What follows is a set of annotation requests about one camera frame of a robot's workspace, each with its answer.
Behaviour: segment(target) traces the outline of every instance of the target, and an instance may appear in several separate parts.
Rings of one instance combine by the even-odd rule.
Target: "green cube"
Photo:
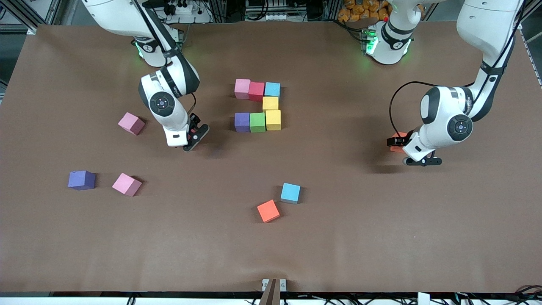
[[[264,132],[266,130],[266,115],[263,112],[250,114],[250,132]]]

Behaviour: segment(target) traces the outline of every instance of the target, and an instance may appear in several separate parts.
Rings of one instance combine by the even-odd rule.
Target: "yellow cube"
[[[267,130],[280,130],[280,110],[268,110],[266,112]]]
[[[278,110],[279,98],[278,97],[263,97],[262,108],[264,112],[267,112],[268,110]]]

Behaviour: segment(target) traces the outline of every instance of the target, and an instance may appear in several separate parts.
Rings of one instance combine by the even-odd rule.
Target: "table surface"
[[[382,66],[329,23],[194,26],[184,47],[210,132],[192,152],[166,146],[140,101],[148,67],[129,37],[98,27],[40,26],[0,107],[0,290],[515,291],[542,281],[542,92],[521,40],[489,115],[443,165],[389,152],[388,103],[410,80],[474,80],[478,50],[454,23],[420,24],[410,52]],[[236,78],[282,84],[283,130],[233,131]],[[396,125],[421,124],[405,88]],[[189,107],[191,97],[182,98]],[[134,136],[125,112],[147,121]],[[72,170],[94,190],[66,187]],[[143,181],[135,197],[111,188]],[[256,206],[301,185],[264,224]]]

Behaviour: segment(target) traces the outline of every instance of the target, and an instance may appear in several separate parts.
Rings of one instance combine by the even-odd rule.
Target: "light blue cube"
[[[282,186],[282,193],[280,194],[280,201],[296,205],[299,201],[300,191],[300,186],[291,185],[290,183],[284,183],[284,185]]]
[[[280,97],[280,84],[278,82],[267,82],[266,90],[263,93],[266,97]]]

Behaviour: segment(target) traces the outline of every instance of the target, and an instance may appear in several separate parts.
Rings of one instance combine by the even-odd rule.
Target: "pink cube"
[[[122,120],[119,121],[119,126],[122,127],[124,130],[128,131],[129,133],[137,135],[141,131],[143,126],[145,126],[145,123],[143,123],[140,118],[127,112],[122,118]]]
[[[266,88],[264,82],[250,82],[250,88],[248,89],[248,99],[251,101],[263,101],[263,92]]]
[[[127,196],[132,197],[137,192],[141,184],[142,183],[140,181],[137,181],[125,173],[122,173],[115,181],[115,184],[113,184],[113,188]]]
[[[248,90],[250,87],[250,79],[235,80],[235,97],[238,99],[248,99]]]

